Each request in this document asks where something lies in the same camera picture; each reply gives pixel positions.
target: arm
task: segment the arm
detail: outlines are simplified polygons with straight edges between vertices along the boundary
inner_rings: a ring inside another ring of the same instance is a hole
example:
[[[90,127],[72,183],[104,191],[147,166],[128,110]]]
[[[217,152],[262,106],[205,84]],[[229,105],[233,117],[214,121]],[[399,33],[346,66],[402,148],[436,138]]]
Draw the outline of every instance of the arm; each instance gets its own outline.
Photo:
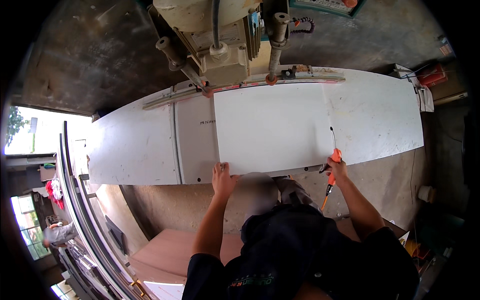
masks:
[[[359,238],[364,240],[370,233],[384,227],[382,216],[348,178],[347,164],[344,161],[336,163],[331,158],[328,158],[327,162],[331,167],[329,170],[335,175],[336,184],[347,202],[352,224]]]
[[[225,163],[223,170],[220,163],[216,163],[213,168],[212,185],[215,194],[195,235],[192,248],[193,254],[207,253],[220,259],[223,215],[228,198],[240,177],[238,175],[230,177],[229,171],[228,163]]]

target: window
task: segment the window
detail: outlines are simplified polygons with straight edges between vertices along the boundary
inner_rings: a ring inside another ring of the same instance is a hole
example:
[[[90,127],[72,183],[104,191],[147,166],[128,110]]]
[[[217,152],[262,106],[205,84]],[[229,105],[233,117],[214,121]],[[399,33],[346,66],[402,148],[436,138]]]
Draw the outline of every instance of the window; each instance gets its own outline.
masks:
[[[61,300],[79,300],[78,296],[75,294],[75,291],[68,285],[65,280],[54,284],[50,288]]]
[[[20,233],[34,260],[50,254],[50,249],[42,245],[42,229],[36,216],[32,196],[12,197],[13,213],[17,219]]]

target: tree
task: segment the tree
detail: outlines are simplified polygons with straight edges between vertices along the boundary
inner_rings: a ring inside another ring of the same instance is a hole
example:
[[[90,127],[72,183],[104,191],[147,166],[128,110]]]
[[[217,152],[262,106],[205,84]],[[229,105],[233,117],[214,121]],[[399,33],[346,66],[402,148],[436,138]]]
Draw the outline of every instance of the tree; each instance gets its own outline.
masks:
[[[13,136],[20,131],[20,127],[24,127],[25,124],[28,124],[29,121],[18,113],[18,106],[10,106],[10,117],[8,118],[8,129],[7,129],[7,146],[10,146],[13,140]]]

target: white panel board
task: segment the white panel board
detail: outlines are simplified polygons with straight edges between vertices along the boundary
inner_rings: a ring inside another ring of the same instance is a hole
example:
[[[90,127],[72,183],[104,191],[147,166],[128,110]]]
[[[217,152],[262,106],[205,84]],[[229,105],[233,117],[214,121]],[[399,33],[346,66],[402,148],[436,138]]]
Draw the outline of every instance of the white panel board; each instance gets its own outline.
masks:
[[[144,284],[160,300],[181,300],[183,296],[184,284],[159,283],[153,281],[144,281]]]
[[[321,84],[249,87],[214,98],[220,160],[232,174],[314,166],[332,154]]]
[[[213,99],[202,95],[175,103],[182,183],[211,183],[220,161]]]
[[[345,75],[345,82],[323,86],[336,145],[347,164],[423,146],[419,107],[410,82],[365,71],[337,70]]]
[[[93,122],[86,141],[90,182],[178,184],[170,106],[143,110],[157,92]]]

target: white bucket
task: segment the white bucket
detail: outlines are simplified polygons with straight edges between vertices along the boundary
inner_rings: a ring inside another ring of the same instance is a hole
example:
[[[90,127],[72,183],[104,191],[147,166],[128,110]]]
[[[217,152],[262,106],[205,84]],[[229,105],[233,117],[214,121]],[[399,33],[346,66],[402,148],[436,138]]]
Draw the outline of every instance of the white bucket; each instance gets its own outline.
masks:
[[[431,202],[433,200],[431,199],[433,196],[432,190],[431,186],[422,185],[419,189],[419,198],[425,202]]]

